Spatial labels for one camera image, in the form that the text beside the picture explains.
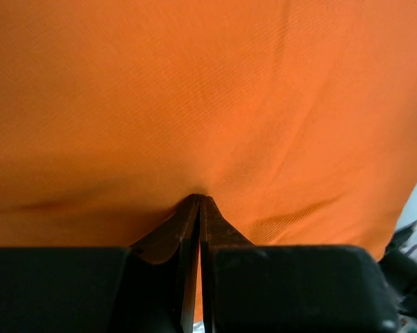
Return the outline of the orange trousers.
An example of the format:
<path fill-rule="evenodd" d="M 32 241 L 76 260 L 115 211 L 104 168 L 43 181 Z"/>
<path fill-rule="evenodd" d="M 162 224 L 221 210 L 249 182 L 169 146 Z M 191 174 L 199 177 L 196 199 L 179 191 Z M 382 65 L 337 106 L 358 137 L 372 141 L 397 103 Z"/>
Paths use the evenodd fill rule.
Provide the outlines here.
<path fill-rule="evenodd" d="M 417 183 L 417 1 L 0 1 L 0 247 L 128 246 L 190 194 L 380 259 Z"/>

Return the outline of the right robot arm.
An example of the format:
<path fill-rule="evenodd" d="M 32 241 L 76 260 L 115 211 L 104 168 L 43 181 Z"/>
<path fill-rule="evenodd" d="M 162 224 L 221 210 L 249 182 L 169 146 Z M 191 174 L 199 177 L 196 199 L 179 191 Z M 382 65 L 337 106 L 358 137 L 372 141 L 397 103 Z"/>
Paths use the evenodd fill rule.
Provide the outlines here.
<path fill-rule="evenodd" d="M 397 303 L 399 332 L 417 332 L 417 261 L 412 254 L 417 244 L 409 240 L 417 230 L 417 220 L 395 231 L 380 260 L 389 290 Z"/>

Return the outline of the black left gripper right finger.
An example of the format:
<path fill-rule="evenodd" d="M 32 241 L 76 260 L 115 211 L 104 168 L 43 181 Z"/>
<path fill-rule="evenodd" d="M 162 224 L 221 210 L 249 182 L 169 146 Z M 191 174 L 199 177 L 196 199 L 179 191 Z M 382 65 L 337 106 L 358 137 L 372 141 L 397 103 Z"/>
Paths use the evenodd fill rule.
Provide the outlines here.
<path fill-rule="evenodd" d="M 356 246 L 256 246 L 200 205 L 206 332 L 397 332 L 378 263 Z"/>

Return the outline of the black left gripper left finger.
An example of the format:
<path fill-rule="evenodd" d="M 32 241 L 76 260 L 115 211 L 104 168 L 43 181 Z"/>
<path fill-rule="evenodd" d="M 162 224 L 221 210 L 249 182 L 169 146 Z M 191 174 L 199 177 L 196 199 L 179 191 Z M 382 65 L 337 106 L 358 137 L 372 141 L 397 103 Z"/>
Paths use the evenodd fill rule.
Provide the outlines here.
<path fill-rule="evenodd" d="M 191 332 L 199 205 L 129 247 L 0 248 L 0 332 Z"/>

